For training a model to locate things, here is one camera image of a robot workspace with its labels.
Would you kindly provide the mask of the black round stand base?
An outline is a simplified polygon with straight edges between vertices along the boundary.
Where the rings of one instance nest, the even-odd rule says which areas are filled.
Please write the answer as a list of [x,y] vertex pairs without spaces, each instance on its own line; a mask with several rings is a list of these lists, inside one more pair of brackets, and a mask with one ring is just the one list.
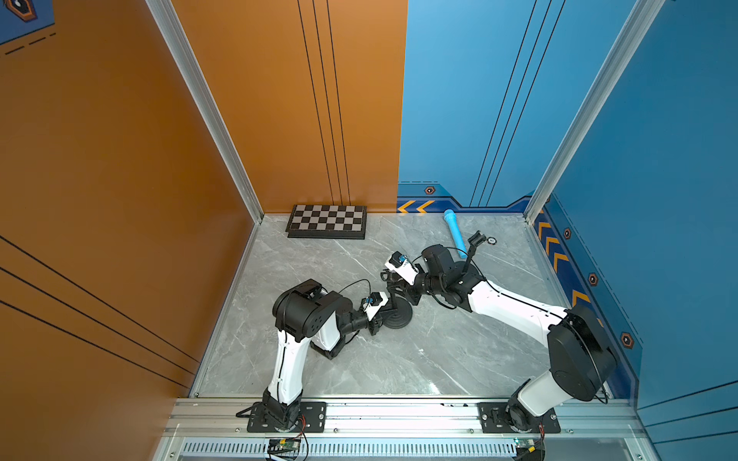
[[466,261],[461,264],[459,284],[474,286],[483,281],[484,275],[480,272],[480,269],[476,267],[474,262]]

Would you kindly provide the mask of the black stand pole with clip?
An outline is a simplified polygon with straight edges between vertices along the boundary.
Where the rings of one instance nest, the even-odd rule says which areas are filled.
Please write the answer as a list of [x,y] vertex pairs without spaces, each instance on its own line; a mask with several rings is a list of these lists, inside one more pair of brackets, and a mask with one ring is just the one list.
[[473,262],[474,256],[480,246],[488,243],[488,237],[477,230],[468,239],[468,249],[466,252],[466,264],[470,265]]

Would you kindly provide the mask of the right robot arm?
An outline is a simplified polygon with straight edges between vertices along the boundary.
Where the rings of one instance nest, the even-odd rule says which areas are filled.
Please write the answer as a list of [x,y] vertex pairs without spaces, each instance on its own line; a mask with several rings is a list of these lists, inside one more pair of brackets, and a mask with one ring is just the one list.
[[512,430],[537,430],[542,417],[565,401],[605,399],[605,382],[616,371],[618,358],[593,310],[547,305],[505,290],[482,274],[472,255],[456,260],[443,245],[426,248],[420,259],[414,263],[395,252],[384,270],[411,305],[429,296],[442,307],[505,323],[546,347],[548,370],[521,384],[505,405]]

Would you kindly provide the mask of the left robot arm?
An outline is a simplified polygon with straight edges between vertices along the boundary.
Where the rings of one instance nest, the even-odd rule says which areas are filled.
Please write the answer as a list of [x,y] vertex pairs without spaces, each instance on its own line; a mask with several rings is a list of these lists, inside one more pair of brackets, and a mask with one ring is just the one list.
[[329,291],[313,279],[280,295],[272,309],[278,353],[272,380],[261,401],[265,422],[280,431],[295,428],[300,419],[308,351],[336,357],[348,343],[346,335],[377,326],[379,312],[388,303],[386,293],[372,292],[359,308],[353,308],[343,294]]

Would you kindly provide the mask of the light blue toy microphone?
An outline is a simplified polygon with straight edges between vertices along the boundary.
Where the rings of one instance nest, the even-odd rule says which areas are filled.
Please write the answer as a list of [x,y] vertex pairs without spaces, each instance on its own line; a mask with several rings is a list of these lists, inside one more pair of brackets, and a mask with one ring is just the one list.
[[455,243],[455,248],[457,249],[459,256],[462,259],[466,259],[467,258],[466,243],[462,237],[462,234],[459,228],[459,221],[457,220],[457,215],[455,214],[455,211],[453,211],[452,209],[446,209],[446,211],[444,211],[444,221],[447,223],[449,227],[451,236]]

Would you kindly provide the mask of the black white checkerboard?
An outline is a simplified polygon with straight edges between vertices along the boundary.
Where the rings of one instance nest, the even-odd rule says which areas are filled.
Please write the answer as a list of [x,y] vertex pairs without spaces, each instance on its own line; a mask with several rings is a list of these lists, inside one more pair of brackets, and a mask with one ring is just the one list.
[[364,239],[367,207],[296,205],[288,219],[288,238]]

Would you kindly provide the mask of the left green circuit board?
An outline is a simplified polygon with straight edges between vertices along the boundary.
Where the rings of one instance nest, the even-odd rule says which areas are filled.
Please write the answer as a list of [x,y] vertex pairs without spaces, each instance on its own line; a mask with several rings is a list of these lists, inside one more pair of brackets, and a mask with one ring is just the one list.
[[301,440],[297,438],[272,438],[266,446],[268,459],[296,460],[301,451]]

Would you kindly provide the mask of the green circuit board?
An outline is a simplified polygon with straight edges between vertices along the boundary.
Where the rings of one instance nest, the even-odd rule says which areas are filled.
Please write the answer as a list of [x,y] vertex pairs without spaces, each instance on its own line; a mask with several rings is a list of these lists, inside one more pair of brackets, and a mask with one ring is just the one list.
[[301,440],[297,438],[272,438],[266,446],[268,459],[296,460],[301,451]]
[[521,439],[516,447],[514,461],[544,461],[546,456],[545,441],[538,439]]

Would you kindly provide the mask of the right green circuit board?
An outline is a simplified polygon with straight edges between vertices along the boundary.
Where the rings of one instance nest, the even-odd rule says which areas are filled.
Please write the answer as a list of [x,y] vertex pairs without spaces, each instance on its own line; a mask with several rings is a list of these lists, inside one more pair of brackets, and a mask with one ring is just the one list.
[[545,441],[538,439],[521,439],[516,447],[514,461],[544,461],[546,456]]

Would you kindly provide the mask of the aluminium rail frame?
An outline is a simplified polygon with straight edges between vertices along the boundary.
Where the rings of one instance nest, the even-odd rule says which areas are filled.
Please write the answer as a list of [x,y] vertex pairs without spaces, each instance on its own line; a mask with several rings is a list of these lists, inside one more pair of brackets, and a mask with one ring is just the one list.
[[268,459],[272,438],[300,439],[296,460],[513,460],[521,439],[545,441],[545,460],[655,460],[657,451],[626,401],[565,403],[538,432],[508,431],[490,418],[503,401],[475,397],[320,397],[321,432],[247,431],[236,413],[255,399],[182,399],[156,460]]

